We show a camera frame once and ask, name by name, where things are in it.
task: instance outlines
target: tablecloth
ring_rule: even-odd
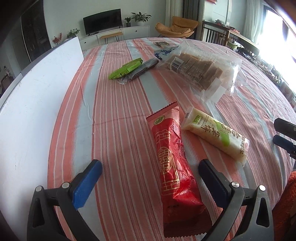
[[[197,164],[208,158],[229,181],[243,187],[266,186],[271,207],[279,201],[294,160],[272,144],[273,121],[296,121],[292,107],[277,87],[255,66],[226,47],[196,41],[204,51],[235,55],[242,59],[248,84],[235,96],[223,95],[217,104],[202,104],[177,83],[178,76],[154,68],[127,85],[108,80],[123,64],[154,56],[153,42],[180,44],[182,39],[143,38],[92,48],[73,78],[61,105],[51,141],[48,188],[71,181],[92,159],[103,163],[85,207],[79,212],[100,240],[165,240],[163,236],[159,163],[146,117],[178,101],[180,118],[194,106],[230,126],[250,140],[245,167],[208,142],[182,131],[187,161],[198,182],[202,201],[212,222],[218,208],[198,175]],[[229,233],[232,238],[244,208]],[[60,210],[58,217],[73,239]],[[200,240],[203,235],[166,240]]]

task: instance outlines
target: television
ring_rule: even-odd
[[[121,10],[114,9],[83,18],[85,33],[91,34],[103,29],[121,27]]]

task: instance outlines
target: red wrapper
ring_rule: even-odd
[[[165,237],[207,232],[212,222],[196,180],[185,158],[179,106],[174,102],[147,117],[160,162],[161,199]]]

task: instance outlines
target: silver bolt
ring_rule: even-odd
[[[70,186],[70,183],[63,183],[62,188],[68,188]]]
[[[259,189],[260,189],[261,191],[263,191],[263,192],[266,190],[266,188],[265,188],[263,185],[260,185],[260,186],[259,186]]]
[[[35,188],[35,191],[36,192],[40,192],[41,190],[42,190],[42,187],[41,186],[38,186],[38,187]]]
[[[238,182],[232,182],[231,185],[232,185],[234,188],[238,188],[238,187],[239,187],[239,183],[238,183]]]

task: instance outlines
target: barcode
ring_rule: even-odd
[[[171,65],[170,65],[170,70],[174,71],[174,72],[178,72],[178,68],[180,67],[181,64],[183,64],[184,61],[175,57],[174,60],[172,61]]]

